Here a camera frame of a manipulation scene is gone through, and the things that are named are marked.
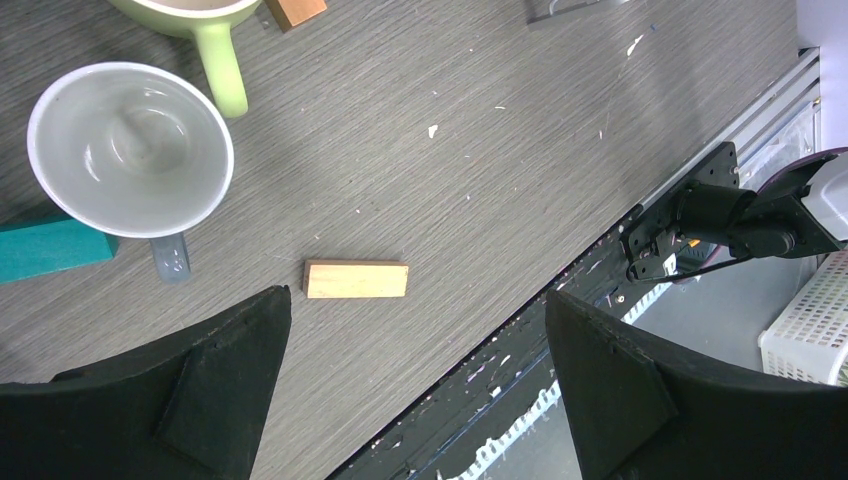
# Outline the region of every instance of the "white basket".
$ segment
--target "white basket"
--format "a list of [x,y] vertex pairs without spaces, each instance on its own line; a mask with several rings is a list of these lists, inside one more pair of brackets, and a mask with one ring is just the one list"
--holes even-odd
[[848,251],[825,260],[758,343],[764,372],[838,384],[848,355]]

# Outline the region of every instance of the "black mounting bracket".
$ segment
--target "black mounting bracket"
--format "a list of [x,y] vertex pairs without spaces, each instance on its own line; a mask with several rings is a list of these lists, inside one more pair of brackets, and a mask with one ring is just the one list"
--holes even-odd
[[693,185],[739,188],[736,145],[723,142],[666,191],[621,235],[633,278],[663,275],[662,265],[685,246],[674,225],[674,199]]

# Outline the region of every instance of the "white robot part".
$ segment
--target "white robot part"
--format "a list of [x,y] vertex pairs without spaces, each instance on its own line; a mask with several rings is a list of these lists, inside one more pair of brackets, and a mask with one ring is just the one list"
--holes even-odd
[[824,164],[807,185],[804,207],[836,239],[848,240],[848,154]]

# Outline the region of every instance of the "green handle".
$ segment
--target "green handle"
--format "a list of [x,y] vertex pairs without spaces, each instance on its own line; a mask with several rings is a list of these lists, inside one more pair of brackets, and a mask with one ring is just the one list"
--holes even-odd
[[238,117],[247,112],[247,94],[230,38],[230,25],[216,23],[194,30],[200,60],[218,110],[225,117]]

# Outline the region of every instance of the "gray wood grain tabletop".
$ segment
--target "gray wood grain tabletop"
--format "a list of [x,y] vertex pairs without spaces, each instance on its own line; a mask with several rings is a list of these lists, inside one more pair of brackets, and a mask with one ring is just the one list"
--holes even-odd
[[[163,285],[146,242],[124,240],[109,263],[0,286],[0,381],[47,381],[288,284],[254,478],[323,478],[797,57],[794,0],[635,0],[545,32],[527,30],[530,0],[328,3],[287,33],[264,6],[234,31],[251,107],[228,121],[226,199],[187,233],[193,279]],[[29,112],[107,60],[208,94],[191,44],[105,1],[0,5],[0,223],[55,211]],[[315,257],[403,260],[408,295],[307,301]]]

